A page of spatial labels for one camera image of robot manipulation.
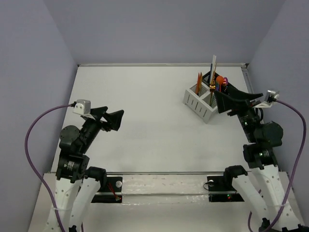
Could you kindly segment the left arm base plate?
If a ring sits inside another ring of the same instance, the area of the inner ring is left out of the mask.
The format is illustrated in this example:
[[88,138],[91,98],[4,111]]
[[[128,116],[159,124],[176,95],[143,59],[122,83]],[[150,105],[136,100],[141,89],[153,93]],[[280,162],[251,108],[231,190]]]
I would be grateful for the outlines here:
[[107,183],[95,194],[91,203],[122,203],[123,177],[108,175]]

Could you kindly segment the gold chopstick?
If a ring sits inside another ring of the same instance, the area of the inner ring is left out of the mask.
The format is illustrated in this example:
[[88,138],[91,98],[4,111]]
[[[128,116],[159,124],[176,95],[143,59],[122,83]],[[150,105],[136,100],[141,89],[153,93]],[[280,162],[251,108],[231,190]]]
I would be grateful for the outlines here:
[[212,73],[211,73],[211,81],[210,81],[210,86],[215,86],[215,72],[216,72],[216,66],[217,66],[217,63],[213,63],[213,66],[212,66]]

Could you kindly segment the gold metal fork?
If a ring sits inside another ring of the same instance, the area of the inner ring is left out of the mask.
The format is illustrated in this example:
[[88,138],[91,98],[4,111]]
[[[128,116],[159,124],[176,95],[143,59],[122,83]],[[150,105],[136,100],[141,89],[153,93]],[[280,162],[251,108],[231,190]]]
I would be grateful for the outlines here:
[[213,76],[210,82],[210,106],[212,106],[212,100],[213,100],[213,93],[216,90],[216,86],[215,86],[215,77]]

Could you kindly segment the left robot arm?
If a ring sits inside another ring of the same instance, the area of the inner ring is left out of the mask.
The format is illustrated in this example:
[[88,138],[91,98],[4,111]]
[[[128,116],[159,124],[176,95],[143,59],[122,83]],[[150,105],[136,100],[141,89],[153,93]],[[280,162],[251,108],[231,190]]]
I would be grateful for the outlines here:
[[52,191],[42,175],[30,162],[36,176],[41,180],[51,198],[51,208],[45,232],[82,232],[83,220],[98,191],[106,188],[107,172],[99,167],[89,167],[87,150],[100,131],[117,131],[123,110],[108,113],[106,106],[91,108],[88,100],[77,100],[69,105],[84,124],[62,129],[59,139],[59,160],[56,169],[55,190]]

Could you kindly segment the white utensil container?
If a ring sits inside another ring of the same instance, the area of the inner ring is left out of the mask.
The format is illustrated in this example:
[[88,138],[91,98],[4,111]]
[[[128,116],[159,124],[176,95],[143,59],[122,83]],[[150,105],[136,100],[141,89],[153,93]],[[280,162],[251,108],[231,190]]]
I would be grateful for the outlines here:
[[187,88],[183,97],[183,104],[194,111],[205,124],[207,124],[217,113],[217,103],[214,95],[211,97],[210,88],[202,83],[201,90],[197,95],[197,85]]

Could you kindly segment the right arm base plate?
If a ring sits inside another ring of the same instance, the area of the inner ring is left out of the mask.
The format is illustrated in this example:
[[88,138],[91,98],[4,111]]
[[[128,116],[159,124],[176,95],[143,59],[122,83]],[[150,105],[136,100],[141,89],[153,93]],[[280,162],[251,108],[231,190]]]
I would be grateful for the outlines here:
[[241,195],[225,182],[222,175],[207,176],[203,188],[208,191],[210,203],[244,202]]

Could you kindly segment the orange plastic spoon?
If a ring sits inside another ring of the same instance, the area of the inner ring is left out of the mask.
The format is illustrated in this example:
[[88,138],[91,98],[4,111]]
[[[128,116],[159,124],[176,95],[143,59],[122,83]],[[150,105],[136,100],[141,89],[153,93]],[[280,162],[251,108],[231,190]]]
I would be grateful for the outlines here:
[[220,84],[222,85],[223,82],[224,82],[224,78],[223,78],[222,76],[219,75],[219,76],[216,77],[215,82],[218,82],[218,83],[220,83]]

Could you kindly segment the gold metal spoon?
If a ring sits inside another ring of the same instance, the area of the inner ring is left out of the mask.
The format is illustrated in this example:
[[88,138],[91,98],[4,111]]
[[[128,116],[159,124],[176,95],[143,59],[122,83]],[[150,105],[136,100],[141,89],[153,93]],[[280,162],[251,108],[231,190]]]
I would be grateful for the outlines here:
[[223,86],[226,87],[228,85],[228,78],[224,77]]

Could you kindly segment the black utensil container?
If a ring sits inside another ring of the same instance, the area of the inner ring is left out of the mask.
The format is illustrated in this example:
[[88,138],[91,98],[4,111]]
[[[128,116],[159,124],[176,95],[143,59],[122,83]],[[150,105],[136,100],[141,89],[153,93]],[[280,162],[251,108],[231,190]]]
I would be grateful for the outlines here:
[[[207,72],[206,74],[203,75],[203,80],[202,83],[204,83],[207,87],[210,88],[210,81],[211,81],[211,71]],[[231,93],[232,91],[237,90],[231,83],[228,82],[228,85],[226,87],[221,85],[221,90],[220,92],[223,92],[225,94]]]

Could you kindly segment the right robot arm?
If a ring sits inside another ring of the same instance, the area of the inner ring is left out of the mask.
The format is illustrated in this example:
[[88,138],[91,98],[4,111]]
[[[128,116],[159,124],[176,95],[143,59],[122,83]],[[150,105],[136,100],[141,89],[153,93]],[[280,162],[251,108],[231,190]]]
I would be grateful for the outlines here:
[[296,169],[290,174],[289,184],[283,187],[280,169],[273,149],[282,145],[283,129],[276,122],[263,123],[263,108],[270,108],[279,100],[279,92],[269,90],[263,94],[250,94],[240,90],[233,93],[215,91],[218,112],[237,116],[248,140],[243,146],[244,159],[255,177],[259,190],[253,186],[247,171],[241,165],[227,167],[222,184],[235,189],[250,209],[250,216],[259,218],[261,232],[307,232],[291,207],[288,196]]

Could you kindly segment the gold metal knife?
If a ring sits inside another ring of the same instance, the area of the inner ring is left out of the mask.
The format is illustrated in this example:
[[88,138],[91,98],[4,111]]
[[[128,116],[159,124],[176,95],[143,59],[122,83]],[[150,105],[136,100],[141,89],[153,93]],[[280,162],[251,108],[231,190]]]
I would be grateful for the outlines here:
[[203,80],[203,77],[202,77],[201,80],[200,80],[200,89],[199,89],[200,91],[201,91],[201,87],[202,87],[202,84],[201,84],[201,83],[202,83],[202,80]]

